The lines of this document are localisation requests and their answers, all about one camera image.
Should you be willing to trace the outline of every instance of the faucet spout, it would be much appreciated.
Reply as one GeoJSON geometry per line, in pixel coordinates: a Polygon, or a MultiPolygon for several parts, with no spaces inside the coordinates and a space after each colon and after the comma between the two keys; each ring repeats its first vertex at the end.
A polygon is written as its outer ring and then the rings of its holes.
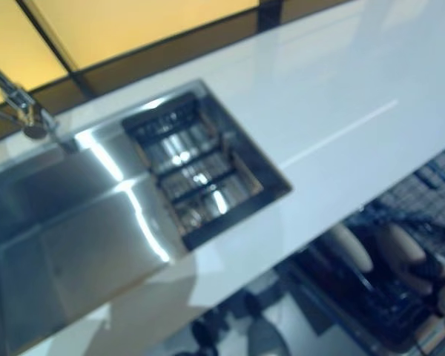
{"type": "Polygon", "coordinates": [[[0,89],[5,101],[16,110],[11,116],[0,111],[0,118],[9,119],[22,127],[23,133],[31,139],[44,139],[48,134],[56,138],[57,122],[33,97],[23,88],[12,83],[0,71],[0,89]]]}

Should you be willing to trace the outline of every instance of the yellow wall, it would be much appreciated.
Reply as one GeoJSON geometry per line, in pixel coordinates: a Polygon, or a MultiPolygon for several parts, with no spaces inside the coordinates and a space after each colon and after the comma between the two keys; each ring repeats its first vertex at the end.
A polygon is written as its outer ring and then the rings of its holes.
{"type": "Polygon", "coordinates": [[[0,69],[28,90],[66,75],[14,0],[0,0],[0,69]]]}
{"type": "Polygon", "coordinates": [[[258,0],[31,1],[79,68],[258,4],[258,0]]]}
{"type": "MultiPolygon", "coordinates": [[[[258,0],[28,1],[78,68],[258,4],[258,0]]],[[[14,0],[0,0],[0,69],[27,90],[66,75],[14,0]]]]}

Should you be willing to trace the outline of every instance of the wire rack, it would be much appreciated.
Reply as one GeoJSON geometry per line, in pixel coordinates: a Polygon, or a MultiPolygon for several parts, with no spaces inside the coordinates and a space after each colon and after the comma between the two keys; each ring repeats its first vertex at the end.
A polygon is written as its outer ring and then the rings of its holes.
{"type": "Polygon", "coordinates": [[[398,223],[445,262],[445,151],[347,219],[348,225],[398,223]]]}

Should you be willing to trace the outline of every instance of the dishwasher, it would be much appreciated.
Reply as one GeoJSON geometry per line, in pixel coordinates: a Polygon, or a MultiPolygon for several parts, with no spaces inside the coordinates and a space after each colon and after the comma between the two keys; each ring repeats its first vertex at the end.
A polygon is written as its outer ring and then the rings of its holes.
{"type": "Polygon", "coordinates": [[[371,355],[445,355],[445,151],[278,266],[371,355]]]}

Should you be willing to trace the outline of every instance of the stainless steel sink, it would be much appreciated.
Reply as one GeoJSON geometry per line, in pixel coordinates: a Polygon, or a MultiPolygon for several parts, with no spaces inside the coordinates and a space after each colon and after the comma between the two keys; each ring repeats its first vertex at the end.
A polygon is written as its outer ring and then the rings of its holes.
{"type": "Polygon", "coordinates": [[[201,82],[63,140],[0,172],[0,355],[290,189],[201,82]]]}

